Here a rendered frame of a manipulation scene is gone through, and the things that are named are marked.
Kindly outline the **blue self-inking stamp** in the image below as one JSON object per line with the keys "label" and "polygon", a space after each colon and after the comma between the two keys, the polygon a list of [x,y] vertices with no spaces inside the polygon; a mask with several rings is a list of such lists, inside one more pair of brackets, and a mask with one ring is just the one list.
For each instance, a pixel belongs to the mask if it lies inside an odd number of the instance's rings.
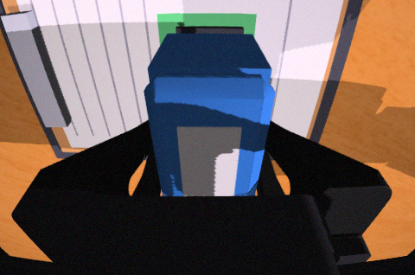
{"label": "blue self-inking stamp", "polygon": [[243,27],[176,27],[144,89],[162,195],[255,195],[275,91]]}

